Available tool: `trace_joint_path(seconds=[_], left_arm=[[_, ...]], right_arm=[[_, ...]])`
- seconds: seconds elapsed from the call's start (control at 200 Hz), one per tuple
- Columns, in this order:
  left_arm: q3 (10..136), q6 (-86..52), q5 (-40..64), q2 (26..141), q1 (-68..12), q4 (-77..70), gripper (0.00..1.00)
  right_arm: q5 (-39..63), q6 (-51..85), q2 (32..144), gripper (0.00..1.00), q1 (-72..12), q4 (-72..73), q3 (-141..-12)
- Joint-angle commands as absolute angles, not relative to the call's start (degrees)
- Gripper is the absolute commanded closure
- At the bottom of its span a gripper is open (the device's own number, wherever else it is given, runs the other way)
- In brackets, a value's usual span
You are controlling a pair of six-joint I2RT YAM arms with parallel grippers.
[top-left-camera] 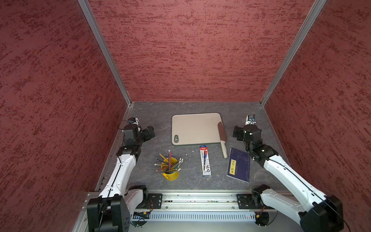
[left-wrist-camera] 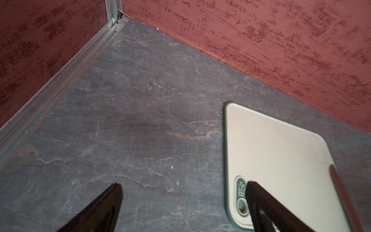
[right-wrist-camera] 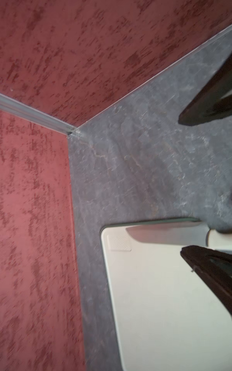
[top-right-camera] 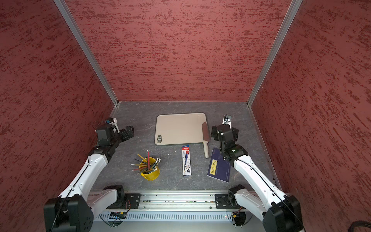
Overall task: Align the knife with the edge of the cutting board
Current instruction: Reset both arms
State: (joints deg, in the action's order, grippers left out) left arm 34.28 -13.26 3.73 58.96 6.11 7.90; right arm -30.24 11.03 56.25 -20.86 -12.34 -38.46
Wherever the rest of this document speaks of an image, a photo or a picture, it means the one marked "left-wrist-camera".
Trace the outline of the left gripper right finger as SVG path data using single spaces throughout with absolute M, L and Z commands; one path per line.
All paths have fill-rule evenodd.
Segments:
M 260 184 L 249 181 L 245 198 L 256 232 L 311 232 L 312 229 L 277 201 Z

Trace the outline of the beige cutting board green rim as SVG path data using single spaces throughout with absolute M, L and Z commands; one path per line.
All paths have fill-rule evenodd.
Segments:
M 235 102 L 225 105 L 223 121 L 225 207 L 236 228 L 254 229 L 244 194 L 255 181 L 312 230 L 351 230 L 319 134 Z

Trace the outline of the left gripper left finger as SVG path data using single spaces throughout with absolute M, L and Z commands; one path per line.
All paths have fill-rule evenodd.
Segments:
M 122 186 L 118 183 L 112 184 L 59 231 L 113 232 L 122 201 Z

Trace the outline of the knife with beige handle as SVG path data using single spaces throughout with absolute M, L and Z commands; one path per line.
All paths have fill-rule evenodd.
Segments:
M 329 166 L 329 172 L 330 172 L 331 179 L 337 191 L 338 198 L 343 207 L 343 211 L 345 213 L 345 216 L 347 218 L 351 231 L 352 232 L 363 232 L 363 229 L 362 229 L 360 220 L 357 216 L 357 213 L 355 211 L 355 208 L 352 204 L 352 201 L 348 195 L 348 192 L 334 164 L 331 164 Z

